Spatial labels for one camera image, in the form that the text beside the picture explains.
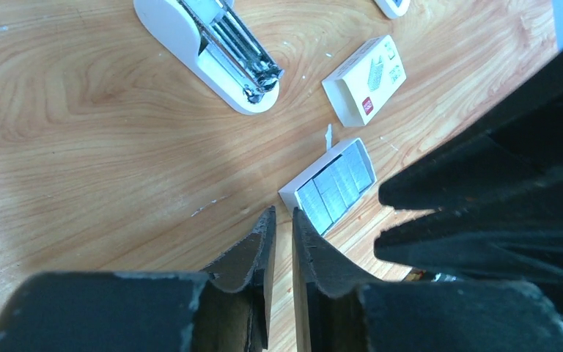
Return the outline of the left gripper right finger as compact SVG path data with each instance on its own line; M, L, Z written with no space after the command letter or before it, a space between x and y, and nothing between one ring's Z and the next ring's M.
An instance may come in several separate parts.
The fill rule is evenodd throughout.
M525 282L387 282L292 215L299 351L563 351L553 304Z

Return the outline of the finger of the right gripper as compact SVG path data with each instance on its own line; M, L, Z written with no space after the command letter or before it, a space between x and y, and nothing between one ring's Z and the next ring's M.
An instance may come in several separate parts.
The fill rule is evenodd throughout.
M563 319L563 196L431 213L382 231L374 253L461 279L530 282Z
M476 122L383 182L382 205L454 208L563 166L563 51Z

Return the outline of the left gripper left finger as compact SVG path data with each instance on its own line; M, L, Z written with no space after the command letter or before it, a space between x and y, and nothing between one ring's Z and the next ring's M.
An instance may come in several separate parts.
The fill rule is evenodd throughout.
M276 209L198 271L49 271L0 313L0 351L263 351Z

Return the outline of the grey staple strip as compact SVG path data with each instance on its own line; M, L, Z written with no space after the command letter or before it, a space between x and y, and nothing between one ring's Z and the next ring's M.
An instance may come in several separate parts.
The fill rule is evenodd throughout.
M300 208L325 236L377 181L360 138L345 139L279 189L289 212Z

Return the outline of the small white stapler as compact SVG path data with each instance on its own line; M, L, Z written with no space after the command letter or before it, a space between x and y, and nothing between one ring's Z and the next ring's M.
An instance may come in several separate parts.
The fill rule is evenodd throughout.
M411 0L375 0L375 3L387 18L396 19L408 11Z

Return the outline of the grey green white stapler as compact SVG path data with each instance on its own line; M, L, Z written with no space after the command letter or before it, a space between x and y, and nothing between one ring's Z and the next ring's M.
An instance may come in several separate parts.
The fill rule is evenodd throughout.
M136 0L143 27L235 111L269 110L283 69L233 9L233 1Z

